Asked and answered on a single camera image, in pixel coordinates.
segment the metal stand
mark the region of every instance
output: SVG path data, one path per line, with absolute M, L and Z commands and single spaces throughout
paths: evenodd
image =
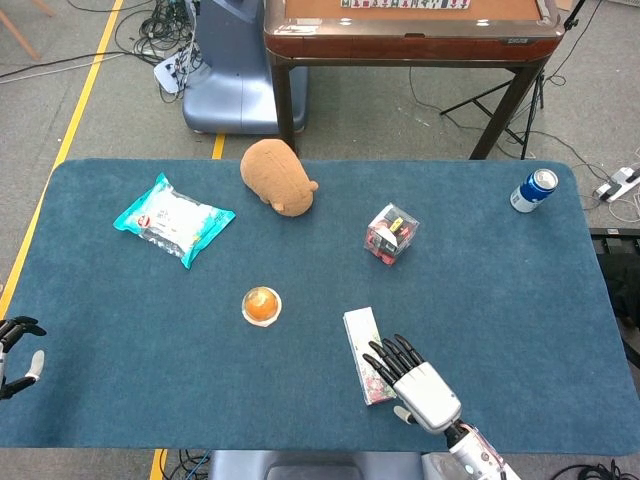
M 453 112 L 460 107 L 464 107 L 470 103 L 473 103 L 476 107 L 482 110 L 488 117 L 493 118 L 493 112 L 485 107 L 482 103 L 480 103 L 480 99 L 486 97 L 487 95 L 496 92 L 502 88 L 508 87 L 511 85 L 511 80 L 508 82 L 501 83 L 497 87 L 490 88 L 485 92 L 482 92 L 480 95 L 476 95 L 475 97 L 471 97 L 469 100 L 465 100 L 462 103 L 458 103 L 451 108 L 447 108 L 440 112 L 440 115 L 446 115 L 449 112 Z M 531 126 L 533 125 L 533 119 L 535 117 L 536 108 L 538 106 L 538 99 L 540 100 L 540 109 L 544 108 L 544 71 L 540 72 L 536 77 L 536 81 L 533 86 L 533 98 L 531 100 L 531 107 L 529 108 L 529 118 L 527 119 L 527 128 L 524 131 L 524 135 L 520 137 L 517 133 L 511 130 L 509 127 L 505 128 L 504 131 L 509 134 L 511 138 L 513 138 L 517 143 L 522 145 L 522 153 L 520 154 L 520 160 L 524 160 L 527 154 L 527 146 L 529 145 L 529 135 L 531 134 Z
M 578 15 L 578 12 L 580 12 L 580 10 L 582 9 L 584 3 L 586 0 L 580 0 L 578 2 L 578 4 L 576 5 L 576 8 L 573 9 L 573 11 L 569 14 L 569 16 L 567 17 L 567 19 L 564 22 L 564 29 L 565 31 L 569 31 L 571 30 L 573 27 L 575 27 L 576 25 L 578 25 L 578 20 L 576 19 L 576 16 Z M 493 112 L 491 112 L 491 110 L 489 110 L 487 107 L 485 107 L 482 103 L 479 102 L 479 99 L 486 97 L 487 95 L 496 92 L 502 88 L 505 88 L 509 85 L 511 85 L 511 82 L 513 80 L 509 80 L 508 82 L 504 82 L 500 85 L 498 85 L 497 87 L 493 87 L 490 88 L 489 90 L 482 92 L 480 95 L 476 95 L 475 97 L 470 98 L 469 100 L 465 100 L 464 102 L 458 103 L 457 105 L 454 105 L 451 108 L 447 108 L 446 110 L 443 110 L 442 112 L 440 112 L 440 115 L 446 115 L 449 112 L 453 112 L 454 110 L 457 110 L 460 107 L 464 107 L 465 105 L 468 105 L 469 103 L 473 103 L 476 107 L 478 107 L 480 110 L 482 110 L 486 115 L 488 115 L 490 118 L 493 118 Z M 524 130 L 524 135 L 522 137 L 518 136 L 513 130 L 511 130 L 510 128 L 505 128 L 504 131 L 511 137 L 513 138 L 517 143 L 519 143 L 520 145 L 522 145 L 522 152 L 520 153 L 520 160 L 524 160 L 527 156 L 527 146 L 529 145 L 529 136 L 531 134 L 531 127 L 533 126 L 533 119 L 536 116 L 536 108 L 538 107 L 538 100 L 540 101 L 540 110 L 544 109 L 544 83 L 545 83 L 545 78 L 544 78 L 544 70 L 541 71 L 538 76 L 536 77 L 536 81 L 534 83 L 534 87 L 533 87 L 533 97 L 531 99 L 531 105 L 529 107 L 529 117 L 527 119 L 527 127 Z

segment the small rectangular box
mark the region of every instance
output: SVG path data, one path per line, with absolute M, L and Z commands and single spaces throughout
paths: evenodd
M 380 343 L 380 334 L 378 333 L 371 307 L 346 312 L 344 314 L 344 326 L 347 329 L 351 353 L 356 363 L 358 378 L 364 394 L 364 402 L 367 405 L 374 405 L 395 398 L 396 394 L 393 388 L 387 385 L 373 367 L 362 358 L 364 353 L 368 353 L 382 362 L 376 352 L 369 346 L 369 342 L 372 340 Z
M 419 225 L 415 218 L 390 203 L 369 224 L 364 248 L 387 265 L 393 265 L 411 245 Z

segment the robotic hand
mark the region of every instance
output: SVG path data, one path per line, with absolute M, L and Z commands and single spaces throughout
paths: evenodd
M 44 367 L 44 352 L 38 350 L 33 354 L 31 359 L 31 368 L 24 375 L 11 383 L 6 383 L 4 376 L 4 370 L 7 365 L 7 354 L 11 347 L 13 347 L 18 340 L 22 338 L 25 333 L 31 333 L 36 336 L 46 335 L 47 332 L 38 327 L 36 324 L 38 321 L 35 318 L 30 317 L 16 317 L 10 320 L 0 320 L 0 400 L 6 400 L 13 397 L 16 393 L 24 390 L 25 388 L 33 385 L 40 380 L 40 374 Z
M 431 434 L 444 432 L 449 451 L 474 480 L 520 480 L 480 432 L 460 420 L 460 400 L 431 364 L 404 337 L 395 339 L 402 349 L 387 338 L 383 345 L 369 342 L 386 366 L 363 355 L 406 405 L 395 414 Z

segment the pepsi can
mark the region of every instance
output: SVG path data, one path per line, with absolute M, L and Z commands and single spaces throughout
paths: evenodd
M 545 198 L 551 195 L 558 186 L 558 177 L 547 168 L 540 168 L 530 174 L 527 179 L 511 194 L 511 205 L 519 212 L 532 212 Z

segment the white and teal package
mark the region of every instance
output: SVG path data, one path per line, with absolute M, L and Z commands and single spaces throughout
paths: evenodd
M 164 173 L 151 190 L 136 200 L 113 223 L 164 251 L 190 268 L 196 255 L 226 227 L 236 214 L 197 202 L 176 192 Z

